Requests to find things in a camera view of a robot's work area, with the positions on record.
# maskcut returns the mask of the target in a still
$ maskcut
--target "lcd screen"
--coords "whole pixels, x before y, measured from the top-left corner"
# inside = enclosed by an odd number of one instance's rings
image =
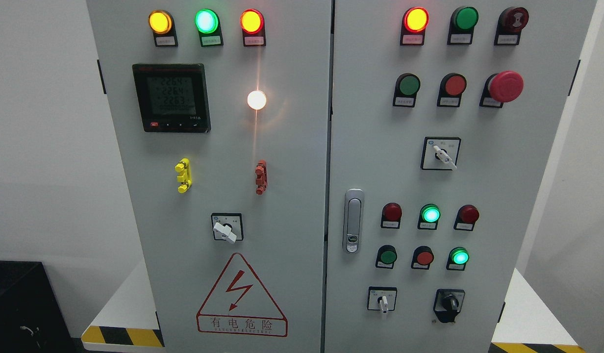
[[[193,82],[190,77],[150,76],[147,78],[147,86],[152,114],[195,114]]]

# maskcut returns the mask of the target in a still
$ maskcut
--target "gray metal panel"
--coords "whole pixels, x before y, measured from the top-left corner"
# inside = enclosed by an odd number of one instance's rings
[[[319,351],[331,2],[89,0],[88,6],[167,350]],[[223,47],[199,46],[194,16],[204,7],[219,14]],[[266,47],[242,46],[239,16],[249,7],[266,19]],[[174,17],[178,48],[154,47],[148,27],[154,9]],[[134,63],[203,63],[211,132],[143,132]],[[257,87],[268,104],[256,115],[246,96]],[[174,165],[183,157],[191,160],[194,185],[181,195]],[[262,196],[254,192],[259,159],[269,170]],[[212,212],[240,212],[244,240],[214,241]],[[198,332],[197,311],[234,252],[286,315],[288,337]],[[261,310],[252,300],[245,304]]]
[[[470,46],[446,45],[452,12],[470,5],[480,19]],[[336,0],[326,352],[486,352],[575,73],[593,0]],[[423,47],[400,47],[402,16],[412,6],[430,13]],[[518,47],[494,47],[499,14],[524,6],[530,21]],[[478,106],[486,79],[502,70],[524,76],[524,93],[503,109]],[[392,107],[396,78],[411,72],[422,88],[414,109]],[[463,74],[461,107],[436,107],[442,78]],[[458,170],[422,171],[426,136],[461,138]],[[341,246],[343,193],[365,192],[365,241],[358,253]],[[403,208],[399,230],[381,229],[383,206]],[[441,208],[438,230],[417,230],[420,208]],[[474,232],[453,230],[462,205],[481,219]],[[378,248],[398,251],[393,270],[374,267]],[[430,246],[430,270],[409,268]],[[446,271],[448,253],[464,246],[466,271]],[[368,311],[369,286],[396,286],[386,319]],[[456,324],[434,323],[436,290],[465,290]]]

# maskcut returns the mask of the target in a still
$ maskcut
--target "black box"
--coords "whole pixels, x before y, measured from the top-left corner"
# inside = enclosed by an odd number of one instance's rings
[[[36,352],[75,347],[43,264],[0,261],[0,353]]]

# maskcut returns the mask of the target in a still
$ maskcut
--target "lightning bolt symbol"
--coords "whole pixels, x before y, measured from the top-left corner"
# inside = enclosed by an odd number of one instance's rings
[[[245,273],[245,271],[239,270],[239,272],[237,272],[237,275],[232,280],[232,283],[230,283],[230,286],[228,286],[228,289],[226,289],[226,293],[228,293],[230,291],[235,291],[235,290],[244,290],[243,293],[241,293],[241,296],[239,297],[239,299],[237,299],[237,301],[234,302],[234,304],[232,304],[232,303],[230,304],[230,309],[228,309],[228,311],[232,311],[232,309],[236,308],[237,303],[239,303],[239,300],[241,300],[241,298],[243,298],[243,296],[246,295],[246,293],[253,286],[253,284],[249,284],[248,286],[241,286],[241,287],[233,288],[235,286],[235,284],[237,284],[237,282],[241,279],[241,277],[243,277],[244,273]]]

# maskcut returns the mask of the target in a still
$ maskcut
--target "white indicator light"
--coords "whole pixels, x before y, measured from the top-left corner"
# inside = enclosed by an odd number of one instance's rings
[[[267,103],[267,96],[262,90],[253,90],[248,94],[248,105],[254,110],[261,110]]]

